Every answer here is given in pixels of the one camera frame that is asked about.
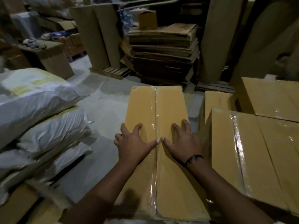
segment forearm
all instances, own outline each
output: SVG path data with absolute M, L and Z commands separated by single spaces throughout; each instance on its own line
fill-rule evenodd
M 187 168 L 212 196 L 224 220 L 229 224 L 272 224 L 274 222 L 223 179 L 204 159 L 193 161 L 187 165 Z
M 63 223 L 103 223 L 135 168 L 135 164 L 120 160 L 114 168 L 67 213 Z

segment gray floor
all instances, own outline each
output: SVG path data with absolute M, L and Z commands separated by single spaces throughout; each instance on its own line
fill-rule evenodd
M 94 152 L 62 177 L 55 186 L 71 200 L 78 202 L 116 164 L 118 151 L 113 143 L 114 135 L 120 132 L 120 125 L 125 121 L 131 88 L 146 84 L 140 83 L 140 79 L 134 76 L 117 80 L 90 73 L 88 56 L 76 60 L 71 66 L 75 76 L 68 81 L 90 94 L 78 105 L 84 108 L 88 117 L 94 121 L 90 125 L 94 134 L 84 141 Z M 195 85 L 190 83 L 184 97 L 192 131 L 197 132 L 204 93 L 195 92 L 194 88 Z

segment black bracelet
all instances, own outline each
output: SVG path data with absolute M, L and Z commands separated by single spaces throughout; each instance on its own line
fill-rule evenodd
M 198 157 L 203 158 L 202 155 L 193 155 L 189 159 L 187 159 L 187 161 L 185 162 L 185 167 L 187 166 L 188 163 L 190 164 L 194 159 L 197 160 Z

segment right hand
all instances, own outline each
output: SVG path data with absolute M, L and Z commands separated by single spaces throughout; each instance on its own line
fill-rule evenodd
M 165 137 L 161 138 L 161 142 L 163 147 L 168 149 L 175 159 L 184 164 L 191 156 L 202 155 L 202 144 L 196 134 L 191 132 L 191 127 L 187 120 L 183 119 L 182 125 L 184 126 L 185 131 L 183 131 L 177 124 L 172 124 L 172 127 L 174 127 L 178 135 L 176 144 L 171 144 Z

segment hand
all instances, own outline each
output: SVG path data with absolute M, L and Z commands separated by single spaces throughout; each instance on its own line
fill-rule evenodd
M 145 157 L 154 149 L 160 140 L 155 139 L 149 143 L 144 143 L 140 138 L 139 131 L 142 123 L 135 126 L 132 133 L 129 133 L 125 124 L 121 125 L 122 134 L 116 134 L 114 144 L 118 148 L 118 156 L 120 160 L 138 165 Z
M 196 134 L 191 132 L 191 127 L 187 120 L 182 120 L 182 126 L 184 126 L 185 131 L 177 124 L 172 124 L 172 127 L 174 127 L 178 135 L 176 144 L 171 144 L 171 142 L 164 137 L 161 138 L 161 141 L 163 146 L 169 150 L 170 154 L 184 164 L 191 156 L 202 155 L 202 144 Z

